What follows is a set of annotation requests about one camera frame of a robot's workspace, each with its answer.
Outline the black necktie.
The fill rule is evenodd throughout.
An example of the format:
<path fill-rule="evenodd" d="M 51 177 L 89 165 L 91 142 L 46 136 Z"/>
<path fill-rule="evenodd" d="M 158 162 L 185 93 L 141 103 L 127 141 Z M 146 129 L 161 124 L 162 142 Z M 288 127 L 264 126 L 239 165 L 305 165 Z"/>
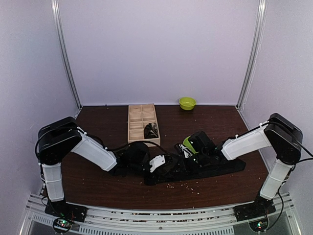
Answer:
<path fill-rule="evenodd" d="M 225 164 L 210 165 L 206 171 L 186 171 L 182 164 L 177 165 L 179 168 L 174 173 L 175 180 L 173 182 L 188 181 L 194 179 L 210 178 L 226 174 L 232 174 L 243 171 L 246 163 L 240 159 L 226 162 Z M 144 183 L 147 186 L 153 186 L 161 183 Z"/>

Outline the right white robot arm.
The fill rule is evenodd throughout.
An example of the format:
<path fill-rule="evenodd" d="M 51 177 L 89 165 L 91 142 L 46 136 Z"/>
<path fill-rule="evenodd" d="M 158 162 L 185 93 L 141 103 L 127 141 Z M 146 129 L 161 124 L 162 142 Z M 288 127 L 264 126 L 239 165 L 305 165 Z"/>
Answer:
<path fill-rule="evenodd" d="M 301 152 L 306 150 L 303 133 L 297 126 L 274 113 L 258 127 L 218 145 L 203 131 L 190 135 L 178 145 L 192 176 L 200 178 L 242 171 L 246 164 L 239 159 L 240 156 L 267 147 L 274 149 L 276 159 L 251 204 L 250 210 L 255 216 L 261 216 L 269 209 L 291 170 L 300 162 Z"/>

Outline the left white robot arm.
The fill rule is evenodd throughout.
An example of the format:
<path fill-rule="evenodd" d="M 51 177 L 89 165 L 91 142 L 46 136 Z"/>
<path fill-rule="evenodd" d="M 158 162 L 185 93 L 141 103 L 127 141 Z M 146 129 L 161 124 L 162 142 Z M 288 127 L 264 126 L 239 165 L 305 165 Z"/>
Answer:
<path fill-rule="evenodd" d="M 85 158 L 113 176 L 126 175 L 128 170 L 152 173 L 173 154 L 155 144 L 164 154 L 144 162 L 150 156 L 148 144 L 148 141 L 134 141 L 115 149 L 108 148 L 99 137 L 79 127 L 73 117 L 42 127 L 38 131 L 35 154 L 44 177 L 48 205 L 59 217 L 70 213 L 61 174 L 61 163 L 69 153 Z"/>

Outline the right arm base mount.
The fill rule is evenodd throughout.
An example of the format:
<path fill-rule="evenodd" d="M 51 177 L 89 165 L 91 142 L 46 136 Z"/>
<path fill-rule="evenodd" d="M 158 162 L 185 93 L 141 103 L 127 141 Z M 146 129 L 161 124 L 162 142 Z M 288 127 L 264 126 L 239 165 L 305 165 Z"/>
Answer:
<path fill-rule="evenodd" d="M 249 227 L 257 233 L 268 229 L 268 215 L 276 212 L 275 206 L 266 208 L 264 205 L 256 205 L 255 203 L 235 206 L 233 210 L 238 222 L 247 220 Z"/>

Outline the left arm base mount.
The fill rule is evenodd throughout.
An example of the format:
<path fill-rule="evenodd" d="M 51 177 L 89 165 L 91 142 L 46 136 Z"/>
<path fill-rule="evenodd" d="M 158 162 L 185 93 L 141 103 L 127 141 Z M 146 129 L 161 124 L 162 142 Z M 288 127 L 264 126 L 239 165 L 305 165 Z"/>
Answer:
<path fill-rule="evenodd" d="M 59 234 L 69 232 L 78 222 L 84 222 L 88 209 L 84 206 L 67 205 L 68 211 L 57 212 L 52 206 L 46 206 L 45 213 L 56 217 L 53 219 L 52 228 Z"/>

